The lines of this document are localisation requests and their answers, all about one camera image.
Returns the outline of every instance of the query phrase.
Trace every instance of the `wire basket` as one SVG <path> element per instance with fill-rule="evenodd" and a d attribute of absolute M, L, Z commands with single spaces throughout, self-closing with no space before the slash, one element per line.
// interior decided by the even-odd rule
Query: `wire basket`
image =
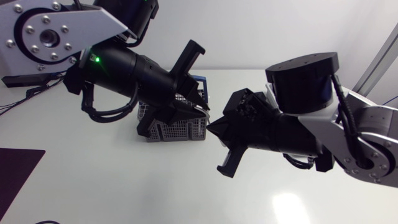
<path fill-rule="evenodd" d="M 203 89 L 198 90 L 199 95 L 202 99 L 207 103 L 207 85 L 205 77 L 193 76 L 197 81 L 203 82 Z M 183 103 L 186 103 L 190 106 L 196 106 L 194 103 L 185 99 L 182 95 L 176 94 L 175 99 L 179 100 Z M 146 111 L 148 110 L 148 105 L 145 103 L 139 103 L 139 110 L 137 118 L 141 120 Z M 170 126 L 161 122 L 156 121 L 150 130 L 150 136 L 147 139 L 147 142 L 160 142 L 160 141 L 188 141 L 188 140 L 205 140 L 206 139 L 206 125 L 207 118 L 198 118 L 198 119 L 188 119 L 177 121 Z"/>

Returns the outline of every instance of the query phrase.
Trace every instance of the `black mat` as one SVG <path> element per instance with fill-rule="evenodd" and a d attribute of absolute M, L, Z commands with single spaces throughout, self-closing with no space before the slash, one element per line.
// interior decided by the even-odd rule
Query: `black mat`
<path fill-rule="evenodd" d="M 0 221 L 44 153 L 0 148 Z"/>

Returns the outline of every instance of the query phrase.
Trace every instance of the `white wall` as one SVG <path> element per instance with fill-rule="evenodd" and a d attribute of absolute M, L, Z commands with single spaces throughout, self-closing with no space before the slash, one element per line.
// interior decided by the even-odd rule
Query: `white wall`
<path fill-rule="evenodd" d="M 348 88 L 398 22 L 396 0 L 159 0 L 159 5 L 134 50 L 165 68 L 173 66 L 189 39 L 206 49 L 195 69 L 265 69 L 293 57 L 336 51 L 338 74 Z M 395 71 L 398 65 L 386 83 L 398 81 Z M 398 95 L 383 86 L 378 90 L 369 96 L 376 103 Z"/>

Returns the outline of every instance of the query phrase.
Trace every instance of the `bolt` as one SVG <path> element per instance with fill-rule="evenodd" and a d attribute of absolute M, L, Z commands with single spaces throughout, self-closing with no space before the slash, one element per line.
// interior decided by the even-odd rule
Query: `bolt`
<path fill-rule="evenodd" d="M 69 62 L 72 63 L 72 64 L 76 63 L 76 61 L 77 61 L 77 60 L 76 60 L 75 57 L 70 57 L 70 58 L 69 58 Z"/>
<path fill-rule="evenodd" d="M 50 18 L 48 16 L 43 16 L 42 18 L 42 22 L 44 24 L 49 24 L 51 22 Z"/>
<path fill-rule="evenodd" d="M 34 29 L 32 26 L 27 26 L 26 29 L 25 29 L 25 31 L 26 31 L 28 34 L 34 34 L 35 29 Z"/>
<path fill-rule="evenodd" d="M 369 176 L 372 177 L 372 178 L 376 178 L 377 174 L 376 173 L 370 173 Z"/>
<path fill-rule="evenodd" d="M 377 152 L 374 152 L 374 153 L 372 153 L 372 158 L 378 158 L 379 157 L 379 154 L 377 153 Z"/>
<path fill-rule="evenodd" d="M 7 40 L 6 46 L 9 48 L 13 48 L 13 47 L 15 47 L 15 42 L 13 40 Z"/>
<path fill-rule="evenodd" d="M 383 143 L 383 146 L 384 147 L 391 147 L 391 142 L 386 141 L 386 142 Z"/>
<path fill-rule="evenodd" d="M 58 2 L 53 2 L 52 8 L 55 9 L 56 11 L 58 11 L 61 9 L 61 5 Z"/>
<path fill-rule="evenodd" d="M 71 50 L 72 49 L 72 45 L 70 45 L 69 43 L 66 43 L 64 48 L 65 48 L 65 50 Z"/>
<path fill-rule="evenodd" d="M 67 26 L 63 25 L 61 27 L 61 31 L 66 34 L 67 32 L 69 32 L 69 28 Z"/>
<path fill-rule="evenodd" d="M 37 52 L 39 52 L 39 50 L 40 49 L 36 45 L 33 45 L 32 48 L 30 49 L 30 51 L 33 53 L 37 53 Z"/>
<path fill-rule="evenodd" d="M 15 11 L 16 13 L 21 13 L 21 12 L 24 11 L 24 8 L 23 8 L 20 4 L 16 4 L 16 5 L 14 6 L 14 11 Z"/>
<path fill-rule="evenodd" d="M 57 53 L 51 53 L 51 59 L 52 59 L 52 60 L 58 60 L 58 55 L 57 55 Z"/>
<path fill-rule="evenodd" d="M 382 170 L 387 170 L 387 165 L 380 165 L 379 168 Z"/>
<path fill-rule="evenodd" d="M 45 66 L 44 66 L 44 65 L 38 65 L 38 66 L 37 66 L 37 69 L 38 69 L 39 71 L 42 71 L 42 70 L 45 69 Z"/>

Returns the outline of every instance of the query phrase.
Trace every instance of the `white tabletop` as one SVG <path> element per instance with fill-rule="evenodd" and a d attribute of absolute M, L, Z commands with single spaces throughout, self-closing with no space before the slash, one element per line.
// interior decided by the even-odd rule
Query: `white tabletop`
<path fill-rule="evenodd" d="M 211 120 L 232 92 L 265 90 L 263 70 L 195 70 L 206 76 Z M 27 88 L 0 85 L 0 105 Z M 99 110 L 128 99 L 96 88 Z M 64 85 L 0 117 L 0 147 L 46 153 L 1 223 L 397 223 L 398 189 L 365 183 L 335 164 L 299 170 L 282 154 L 246 151 L 233 179 L 221 175 L 228 149 L 205 141 L 147 143 L 137 110 L 99 124 Z"/>

